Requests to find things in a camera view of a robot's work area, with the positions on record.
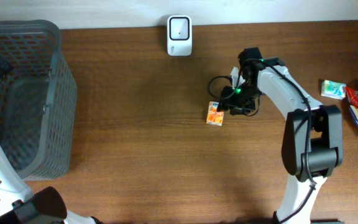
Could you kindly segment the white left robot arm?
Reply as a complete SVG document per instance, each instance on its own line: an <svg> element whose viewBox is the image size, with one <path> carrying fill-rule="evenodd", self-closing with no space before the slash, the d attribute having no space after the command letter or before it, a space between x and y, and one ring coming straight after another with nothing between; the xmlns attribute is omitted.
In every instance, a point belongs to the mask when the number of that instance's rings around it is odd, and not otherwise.
<svg viewBox="0 0 358 224"><path fill-rule="evenodd" d="M0 223L100 223L66 208L53 187L33 193L12 168L0 146Z"/></svg>

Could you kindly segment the orange Kleenex tissue pack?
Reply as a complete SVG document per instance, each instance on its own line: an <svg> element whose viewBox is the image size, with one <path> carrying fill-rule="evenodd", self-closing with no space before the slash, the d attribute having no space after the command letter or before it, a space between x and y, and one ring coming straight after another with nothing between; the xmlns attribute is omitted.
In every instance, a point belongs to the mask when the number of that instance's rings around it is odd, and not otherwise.
<svg viewBox="0 0 358 224"><path fill-rule="evenodd" d="M224 119L224 112L218 111L218 102L210 101L208 105L208 113L206 123L216 126L222 126Z"/></svg>

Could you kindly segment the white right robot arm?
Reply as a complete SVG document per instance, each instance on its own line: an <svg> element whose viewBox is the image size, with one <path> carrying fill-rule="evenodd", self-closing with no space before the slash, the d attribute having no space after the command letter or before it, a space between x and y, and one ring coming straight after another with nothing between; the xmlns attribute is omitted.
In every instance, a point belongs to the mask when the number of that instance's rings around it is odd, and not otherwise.
<svg viewBox="0 0 358 224"><path fill-rule="evenodd" d="M270 98L285 119L281 149L288 172L284 198L272 223L310 224L317 195L343 161L342 113L310 96L278 57L263 58L259 48L244 49L231 82L218 96L218 111L253 116L260 98Z"/></svg>

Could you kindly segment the green Kleenex tissue pack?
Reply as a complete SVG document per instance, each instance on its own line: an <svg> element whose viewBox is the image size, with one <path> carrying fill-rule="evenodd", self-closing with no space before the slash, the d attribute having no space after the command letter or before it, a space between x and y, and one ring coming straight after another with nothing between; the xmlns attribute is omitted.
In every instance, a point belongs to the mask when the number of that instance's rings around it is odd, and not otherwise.
<svg viewBox="0 0 358 224"><path fill-rule="evenodd" d="M346 97L346 84L324 80L321 84L321 95L343 100Z"/></svg>

